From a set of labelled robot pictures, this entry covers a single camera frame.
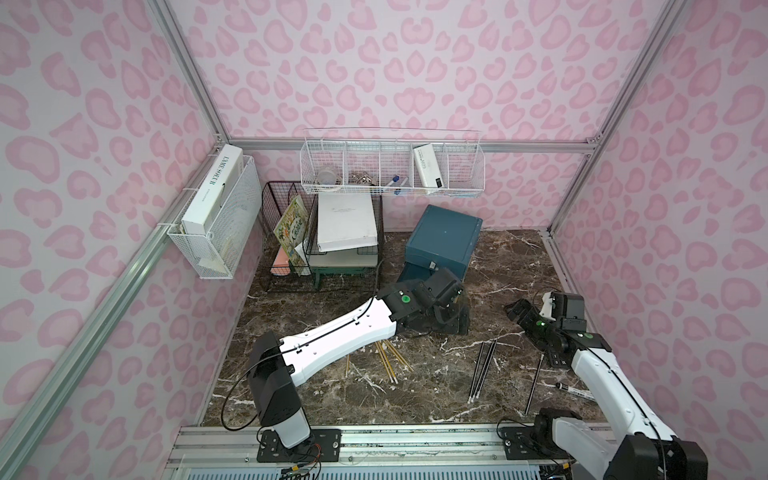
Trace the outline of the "teal drawer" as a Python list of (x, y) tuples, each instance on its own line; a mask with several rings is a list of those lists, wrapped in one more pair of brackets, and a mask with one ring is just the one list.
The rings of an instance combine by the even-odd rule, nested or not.
[(403, 270), (398, 277), (398, 282), (405, 282), (409, 280), (427, 280), (431, 275), (432, 271), (429, 268), (411, 263), (405, 263)]

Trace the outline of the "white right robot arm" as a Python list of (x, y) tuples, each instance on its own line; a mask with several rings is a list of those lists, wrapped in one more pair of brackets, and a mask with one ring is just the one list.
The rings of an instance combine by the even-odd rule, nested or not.
[(705, 479), (708, 459), (681, 439), (645, 402), (621, 370), (609, 343), (587, 328), (582, 296), (550, 292), (536, 308), (526, 299), (505, 306), (551, 366), (572, 370), (611, 427), (608, 442), (571, 410), (543, 408), (531, 442), (546, 454), (562, 451), (595, 479)]

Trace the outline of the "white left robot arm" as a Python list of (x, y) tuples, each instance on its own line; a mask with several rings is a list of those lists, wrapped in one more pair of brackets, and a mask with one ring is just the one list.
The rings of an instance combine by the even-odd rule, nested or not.
[(279, 338), (272, 331), (255, 341), (244, 377), (259, 424), (294, 449), (312, 437), (297, 388), (313, 375), (371, 343), (403, 330), (465, 335), (469, 306), (464, 285), (450, 270), (378, 290), (363, 304), (312, 330)]

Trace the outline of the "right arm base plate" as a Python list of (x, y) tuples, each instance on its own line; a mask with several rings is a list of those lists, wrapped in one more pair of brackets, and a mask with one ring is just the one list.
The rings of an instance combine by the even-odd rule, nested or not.
[(558, 453), (545, 448), (533, 438), (533, 427), (529, 426), (499, 426), (497, 436), (500, 438), (507, 460), (542, 460), (555, 461)]

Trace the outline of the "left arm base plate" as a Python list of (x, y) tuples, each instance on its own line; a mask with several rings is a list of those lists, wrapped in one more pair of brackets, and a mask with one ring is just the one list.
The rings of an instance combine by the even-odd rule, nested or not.
[(269, 429), (260, 432), (258, 463), (337, 462), (340, 455), (342, 431), (335, 428), (312, 429), (309, 437), (294, 447), (282, 444), (278, 434)]

